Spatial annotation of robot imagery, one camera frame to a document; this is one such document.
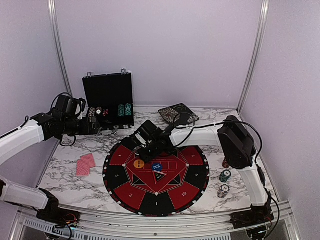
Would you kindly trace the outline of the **blue small blind button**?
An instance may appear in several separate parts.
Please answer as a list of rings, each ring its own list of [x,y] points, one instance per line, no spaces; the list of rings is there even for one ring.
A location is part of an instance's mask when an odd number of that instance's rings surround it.
[[[151,169],[156,172],[161,172],[163,169],[163,166],[161,163],[153,163],[151,166]]]

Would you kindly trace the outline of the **orange big blind button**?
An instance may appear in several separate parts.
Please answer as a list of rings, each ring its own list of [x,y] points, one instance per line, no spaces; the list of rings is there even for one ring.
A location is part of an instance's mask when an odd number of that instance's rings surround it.
[[[136,169],[142,169],[144,166],[145,166],[145,163],[143,160],[135,160],[134,163],[133,163],[133,166],[136,168]]]

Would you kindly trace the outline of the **red 100 chip stack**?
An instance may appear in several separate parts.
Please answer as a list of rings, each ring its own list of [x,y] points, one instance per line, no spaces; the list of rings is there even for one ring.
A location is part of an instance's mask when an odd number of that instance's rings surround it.
[[[226,159],[223,160],[222,167],[225,168],[225,169],[228,169],[230,167],[230,165],[228,164]]]

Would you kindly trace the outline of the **beige blue chip row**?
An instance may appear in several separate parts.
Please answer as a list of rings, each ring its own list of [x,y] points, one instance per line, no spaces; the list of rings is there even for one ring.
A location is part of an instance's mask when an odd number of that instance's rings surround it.
[[[96,108],[95,107],[90,107],[87,111],[87,115],[88,118],[92,118],[96,116]]]

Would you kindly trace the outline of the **red dice in case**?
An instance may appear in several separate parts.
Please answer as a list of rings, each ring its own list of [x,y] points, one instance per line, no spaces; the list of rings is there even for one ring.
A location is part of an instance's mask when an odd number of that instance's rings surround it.
[[[103,116],[107,116],[109,114],[109,110],[108,109],[104,109],[102,115]]]

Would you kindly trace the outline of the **red playing card deck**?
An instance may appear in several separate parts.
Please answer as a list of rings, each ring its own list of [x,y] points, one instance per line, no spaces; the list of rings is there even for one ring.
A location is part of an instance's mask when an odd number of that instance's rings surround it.
[[[95,159],[92,153],[83,155],[77,161],[76,176],[86,177],[90,175],[91,168],[96,167]]]

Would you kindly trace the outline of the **black poker chip case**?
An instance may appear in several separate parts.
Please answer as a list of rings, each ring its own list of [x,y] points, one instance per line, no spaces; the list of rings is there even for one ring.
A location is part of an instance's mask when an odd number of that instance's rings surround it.
[[[89,108],[96,108],[97,120],[102,131],[133,129],[134,101],[131,72],[87,75],[82,78],[86,101]],[[118,106],[132,104],[132,116],[118,116]]]

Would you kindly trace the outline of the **round red black poker mat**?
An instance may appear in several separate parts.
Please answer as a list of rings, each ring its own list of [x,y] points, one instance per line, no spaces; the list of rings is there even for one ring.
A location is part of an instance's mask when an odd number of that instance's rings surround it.
[[[118,143],[104,161],[102,177],[113,200],[137,215],[180,213],[194,205],[209,184],[209,163],[198,146],[164,153],[140,169],[134,167],[136,160],[142,160],[136,147]],[[153,171],[153,163],[162,164],[162,171]]]

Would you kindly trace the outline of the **green chip stack on table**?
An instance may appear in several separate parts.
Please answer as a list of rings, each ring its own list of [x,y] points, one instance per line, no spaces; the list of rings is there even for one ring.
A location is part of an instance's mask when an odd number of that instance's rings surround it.
[[[222,183],[226,183],[231,176],[232,176],[232,173],[230,170],[224,170],[219,176],[219,181]]]

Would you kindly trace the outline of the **grey chip stack on table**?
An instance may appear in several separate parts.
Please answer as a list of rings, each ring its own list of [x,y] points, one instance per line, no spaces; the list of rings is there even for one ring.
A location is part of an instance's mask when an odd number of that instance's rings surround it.
[[[230,187],[227,184],[223,184],[219,187],[219,190],[217,191],[217,196],[220,199],[224,199],[229,192],[230,192]]]

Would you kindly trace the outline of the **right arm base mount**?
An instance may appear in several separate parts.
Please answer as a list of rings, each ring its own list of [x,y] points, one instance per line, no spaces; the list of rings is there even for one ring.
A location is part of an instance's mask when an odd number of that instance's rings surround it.
[[[251,227],[258,224],[264,224],[275,219],[274,215],[262,213],[254,213],[251,210],[234,212],[230,215],[230,223],[234,229],[240,229],[244,227]]]

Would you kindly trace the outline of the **left aluminium corner post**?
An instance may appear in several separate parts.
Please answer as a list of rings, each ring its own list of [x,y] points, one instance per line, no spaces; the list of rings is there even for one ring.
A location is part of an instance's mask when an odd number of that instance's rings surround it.
[[[63,80],[66,92],[73,95],[67,67],[65,64],[64,54],[63,54],[62,42],[61,42],[60,31],[59,31],[58,16],[56,11],[56,1],[48,0],[47,3],[48,3],[49,20],[50,20],[52,34],[53,34],[53,42],[55,45],[55,51],[56,51],[58,64],[59,64],[59,68],[62,75],[62,80]]]

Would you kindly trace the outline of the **aluminium corner post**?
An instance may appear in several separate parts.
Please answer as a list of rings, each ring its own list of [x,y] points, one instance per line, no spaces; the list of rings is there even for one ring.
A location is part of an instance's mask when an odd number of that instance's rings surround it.
[[[265,37],[269,7],[270,7],[269,0],[261,1],[260,15],[258,20],[255,42],[253,46],[253,52],[252,52],[249,68],[246,74],[246,78],[244,81],[244,86],[243,86],[240,99],[237,105],[237,109],[236,109],[239,115],[242,114],[242,111],[245,107],[245,103],[249,95],[250,87],[254,79],[255,68],[258,62],[260,52],[262,50],[263,41]]]
[[[55,45],[55,51],[56,51],[58,64],[59,64],[59,68],[62,75],[62,80],[63,80],[66,92],[73,95],[67,67],[65,64],[64,54],[63,54],[62,42],[61,42],[60,31],[59,31],[58,16],[56,11],[56,1],[48,0],[47,3],[48,3],[49,20],[50,20],[52,34],[53,34],[53,42]]]

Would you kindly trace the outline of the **right aluminium corner post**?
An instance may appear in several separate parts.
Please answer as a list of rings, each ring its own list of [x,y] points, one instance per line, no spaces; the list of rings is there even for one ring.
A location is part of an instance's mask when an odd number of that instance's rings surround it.
[[[253,52],[252,52],[249,68],[246,74],[246,78],[244,81],[244,86],[243,86],[240,99],[237,105],[237,109],[236,109],[239,115],[242,114],[242,111],[245,107],[245,103],[249,95],[250,87],[254,79],[255,68],[258,62],[260,52],[262,50],[263,41],[265,37],[269,7],[270,7],[269,0],[261,1],[260,15],[258,20],[255,42],[253,46]]]

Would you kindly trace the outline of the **aluminium front rail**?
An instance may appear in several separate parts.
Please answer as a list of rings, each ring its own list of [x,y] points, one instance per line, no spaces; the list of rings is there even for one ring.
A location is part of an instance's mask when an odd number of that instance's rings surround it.
[[[75,228],[55,229],[37,219],[29,207],[20,207],[11,228],[10,240],[252,240],[267,235],[269,240],[301,239],[288,201],[272,204],[274,220],[234,228],[234,211],[146,217],[133,213],[107,212],[73,207],[80,213]]]

